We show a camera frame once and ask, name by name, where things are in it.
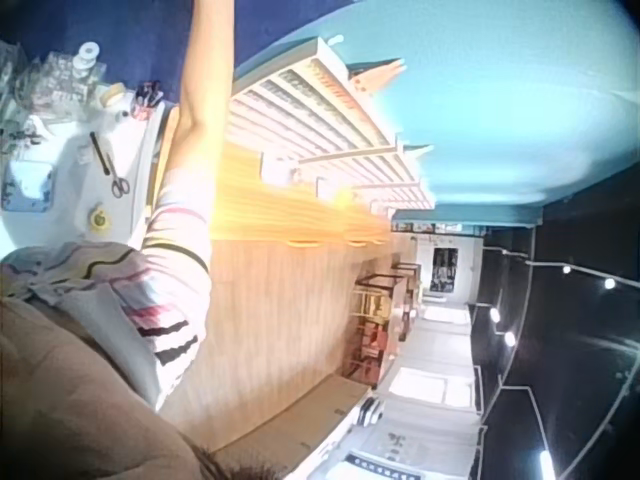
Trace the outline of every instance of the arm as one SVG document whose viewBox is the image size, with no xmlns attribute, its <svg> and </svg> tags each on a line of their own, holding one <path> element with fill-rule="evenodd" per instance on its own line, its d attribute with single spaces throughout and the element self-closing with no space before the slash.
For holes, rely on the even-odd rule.
<svg viewBox="0 0 640 480">
<path fill-rule="evenodd" d="M 233 81 L 233 7 L 233 0 L 194 0 L 167 172 L 185 168 L 215 181 Z"/>
</svg>

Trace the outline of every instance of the hair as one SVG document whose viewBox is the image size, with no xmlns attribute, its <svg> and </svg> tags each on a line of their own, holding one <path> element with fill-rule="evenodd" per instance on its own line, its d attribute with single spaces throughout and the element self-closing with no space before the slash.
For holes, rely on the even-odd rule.
<svg viewBox="0 0 640 480">
<path fill-rule="evenodd" d="M 243 465 L 236 468 L 225 468 L 216 460 L 215 454 L 206 448 L 191 446 L 198 462 L 202 480 L 278 480 L 275 470 L 265 466 Z"/>
</svg>

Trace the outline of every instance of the person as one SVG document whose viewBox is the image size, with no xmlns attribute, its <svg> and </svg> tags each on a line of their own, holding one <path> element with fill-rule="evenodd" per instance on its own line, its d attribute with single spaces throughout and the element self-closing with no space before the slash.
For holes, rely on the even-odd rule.
<svg viewBox="0 0 640 480">
<path fill-rule="evenodd" d="M 0 478 L 273 478 L 226 471 L 156 413 L 206 335 L 233 8 L 194 0 L 180 120 L 141 250 L 67 243 L 2 261 Z"/>
</svg>

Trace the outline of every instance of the tape roll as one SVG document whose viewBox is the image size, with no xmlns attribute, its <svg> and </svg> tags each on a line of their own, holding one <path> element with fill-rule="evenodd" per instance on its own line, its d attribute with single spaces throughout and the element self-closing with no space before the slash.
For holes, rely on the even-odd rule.
<svg viewBox="0 0 640 480">
<path fill-rule="evenodd" d="M 111 221 L 101 206 L 89 214 L 89 228 L 95 233 L 105 233 L 111 228 Z"/>
<path fill-rule="evenodd" d="M 100 105 L 102 105 L 103 108 L 111 107 L 122 100 L 125 93 L 127 93 L 127 88 L 124 86 L 124 83 L 115 83 L 100 95 Z"/>
<path fill-rule="evenodd" d="M 78 56 L 86 63 L 94 62 L 98 55 L 100 55 L 100 45 L 96 42 L 83 43 L 78 50 Z"/>
</svg>

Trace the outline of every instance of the ceiling light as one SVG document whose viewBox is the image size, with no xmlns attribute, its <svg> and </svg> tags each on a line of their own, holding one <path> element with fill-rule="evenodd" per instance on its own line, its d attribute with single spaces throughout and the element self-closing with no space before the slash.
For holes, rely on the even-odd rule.
<svg viewBox="0 0 640 480">
<path fill-rule="evenodd" d="M 513 347 L 516 344 L 516 336 L 512 332 L 507 332 L 504 334 L 504 343 L 507 344 L 507 347 Z"/>
<path fill-rule="evenodd" d="M 542 469 L 542 480 L 556 480 L 551 454 L 548 450 L 540 452 L 540 468 Z"/>
<path fill-rule="evenodd" d="M 493 323 L 500 322 L 500 311 L 497 308 L 492 307 L 491 310 L 489 310 L 489 317 L 491 317 L 491 321 Z"/>
</svg>

